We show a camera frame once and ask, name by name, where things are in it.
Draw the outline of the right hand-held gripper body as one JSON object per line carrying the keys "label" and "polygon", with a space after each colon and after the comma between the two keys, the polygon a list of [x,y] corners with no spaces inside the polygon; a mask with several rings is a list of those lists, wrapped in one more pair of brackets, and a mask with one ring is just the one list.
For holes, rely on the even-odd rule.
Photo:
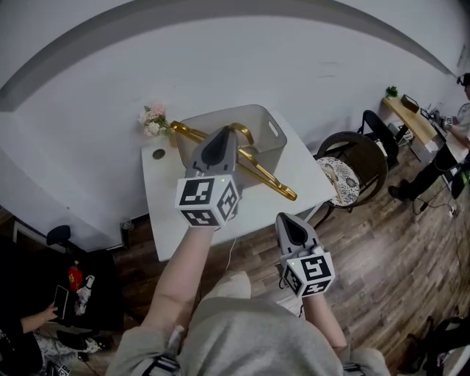
{"label": "right hand-held gripper body", "polygon": [[310,297],[326,292],[336,274],[331,254],[321,245],[284,255],[280,259],[281,278],[296,297]]}

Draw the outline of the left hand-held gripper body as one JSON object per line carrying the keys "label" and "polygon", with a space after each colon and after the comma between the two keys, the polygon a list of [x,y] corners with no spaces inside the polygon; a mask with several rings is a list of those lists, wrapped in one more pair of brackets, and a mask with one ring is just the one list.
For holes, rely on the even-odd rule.
{"label": "left hand-held gripper body", "polygon": [[238,209],[235,164],[194,163],[176,188],[175,208],[191,228],[221,228]]}

